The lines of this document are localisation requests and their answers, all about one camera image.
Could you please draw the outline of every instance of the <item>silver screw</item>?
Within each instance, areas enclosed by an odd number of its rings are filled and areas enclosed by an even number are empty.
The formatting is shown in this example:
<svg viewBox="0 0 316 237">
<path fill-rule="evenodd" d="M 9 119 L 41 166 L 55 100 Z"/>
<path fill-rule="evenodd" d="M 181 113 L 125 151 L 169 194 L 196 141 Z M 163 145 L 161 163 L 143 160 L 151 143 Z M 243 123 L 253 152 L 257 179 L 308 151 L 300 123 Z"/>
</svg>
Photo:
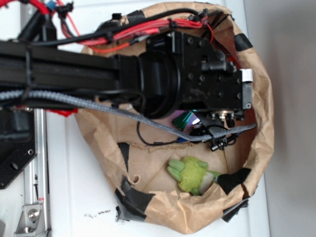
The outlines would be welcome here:
<svg viewBox="0 0 316 237">
<path fill-rule="evenodd" d="M 32 209 L 29 211 L 29 218 L 33 221 L 37 220 L 40 216 L 40 212 L 36 209 Z"/>
</svg>

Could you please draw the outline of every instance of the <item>orange wire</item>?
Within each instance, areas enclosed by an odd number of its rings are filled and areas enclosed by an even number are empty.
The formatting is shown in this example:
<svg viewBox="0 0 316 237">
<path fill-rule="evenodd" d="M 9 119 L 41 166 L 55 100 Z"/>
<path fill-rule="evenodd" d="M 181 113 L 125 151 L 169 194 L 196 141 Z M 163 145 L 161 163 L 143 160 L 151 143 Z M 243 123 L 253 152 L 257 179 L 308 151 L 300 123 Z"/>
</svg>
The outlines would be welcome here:
<svg viewBox="0 0 316 237">
<path fill-rule="evenodd" d="M 111 53 L 126 47 L 129 47 L 129 42 L 121 44 L 120 46 L 114 47 L 114 48 L 106 48 L 106 49 L 98 49 L 93 46 L 89 46 L 93 51 L 98 52 L 98 53 Z"/>
</svg>

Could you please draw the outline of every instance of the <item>green stuffed toy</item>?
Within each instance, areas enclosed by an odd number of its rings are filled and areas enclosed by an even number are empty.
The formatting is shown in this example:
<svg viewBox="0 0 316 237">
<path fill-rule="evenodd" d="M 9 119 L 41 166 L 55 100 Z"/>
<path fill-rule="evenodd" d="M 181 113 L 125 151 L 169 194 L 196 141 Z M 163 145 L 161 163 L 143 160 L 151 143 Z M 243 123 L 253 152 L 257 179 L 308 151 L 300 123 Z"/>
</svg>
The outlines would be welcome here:
<svg viewBox="0 0 316 237">
<path fill-rule="evenodd" d="M 195 157 L 184 157 L 181 161 L 171 159 L 168 164 L 167 170 L 178 181 L 179 188 L 195 196 L 203 195 L 220 175 L 208 170 L 208 163 Z"/>
</svg>

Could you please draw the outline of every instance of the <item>red object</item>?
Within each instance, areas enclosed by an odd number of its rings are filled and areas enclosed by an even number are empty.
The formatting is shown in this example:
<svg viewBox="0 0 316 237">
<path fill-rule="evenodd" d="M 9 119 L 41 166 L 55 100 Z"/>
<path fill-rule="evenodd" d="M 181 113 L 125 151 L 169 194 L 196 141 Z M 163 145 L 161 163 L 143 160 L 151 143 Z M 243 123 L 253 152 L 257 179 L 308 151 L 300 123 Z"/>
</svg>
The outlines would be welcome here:
<svg viewBox="0 0 316 237">
<path fill-rule="evenodd" d="M 69 115 L 72 115 L 73 113 L 78 113 L 78 109 L 73 109 L 73 110 L 46 110 L 46 111 L 57 113 L 59 115 L 65 116 L 65 117 L 68 117 Z"/>
<path fill-rule="evenodd" d="M 0 7 L 7 5 L 9 2 L 12 2 L 12 1 L 15 1 L 15 0 L 0 0 Z M 41 14 L 43 15 L 50 14 L 50 11 L 45 6 L 45 4 L 41 3 L 38 0 L 30 0 L 30 4 L 36 7 L 41 12 Z"/>
</svg>

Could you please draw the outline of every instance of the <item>hole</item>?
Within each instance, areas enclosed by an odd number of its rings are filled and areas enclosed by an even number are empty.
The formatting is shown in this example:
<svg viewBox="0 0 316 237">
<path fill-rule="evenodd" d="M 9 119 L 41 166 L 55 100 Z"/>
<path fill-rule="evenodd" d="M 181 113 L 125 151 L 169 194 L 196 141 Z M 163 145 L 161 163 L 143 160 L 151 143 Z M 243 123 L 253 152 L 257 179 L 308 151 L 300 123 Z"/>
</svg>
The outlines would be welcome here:
<svg viewBox="0 0 316 237">
<path fill-rule="evenodd" d="M 12 162 L 12 163 L 10 164 L 10 167 L 11 167 L 12 169 L 14 169 L 14 170 L 18 170 L 18 169 L 19 169 L 18 165 L 17 165 L 16 163 L 14 163 L 14 162 Z"/>
</svg>

